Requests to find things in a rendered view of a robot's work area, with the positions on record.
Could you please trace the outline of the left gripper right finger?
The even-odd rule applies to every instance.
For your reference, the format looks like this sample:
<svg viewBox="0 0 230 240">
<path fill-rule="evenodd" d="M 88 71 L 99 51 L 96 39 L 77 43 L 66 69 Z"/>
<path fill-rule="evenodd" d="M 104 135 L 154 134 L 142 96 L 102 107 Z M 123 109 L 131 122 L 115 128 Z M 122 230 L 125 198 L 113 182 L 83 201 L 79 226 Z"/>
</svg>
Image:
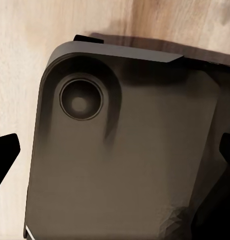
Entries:
<svg viewBox="0 0 230 240">
<path fill-rule="evenodd" d="M 230 166 L 230 133 L 224 133 L 222 135 L 219 151 Z"/>
</svg>

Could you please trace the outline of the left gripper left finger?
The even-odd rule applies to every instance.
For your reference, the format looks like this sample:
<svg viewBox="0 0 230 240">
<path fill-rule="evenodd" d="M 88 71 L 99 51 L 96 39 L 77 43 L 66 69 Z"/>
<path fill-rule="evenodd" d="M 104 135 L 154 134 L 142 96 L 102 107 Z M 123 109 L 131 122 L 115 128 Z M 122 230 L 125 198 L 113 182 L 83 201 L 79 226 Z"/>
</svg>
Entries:
<svg viewBox="0 0 230 240">
<path fill-rule="evenodd" d="M 0 185 L 21 152 L 16 133 L 0 136 Z"/>
</svg>

